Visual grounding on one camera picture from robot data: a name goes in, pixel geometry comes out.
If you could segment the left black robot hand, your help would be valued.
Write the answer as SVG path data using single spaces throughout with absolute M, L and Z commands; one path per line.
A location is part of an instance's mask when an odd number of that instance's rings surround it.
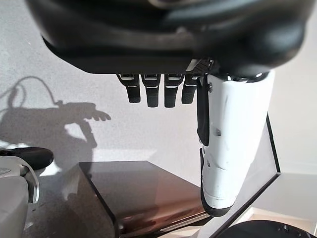
M 92 74 L 116 74 L 131 103 L 197 101 L 201 200 L 225 215 L 255 158 L 274 69 L 302 46 L 313 0 L 28 0 L 48 49 Z

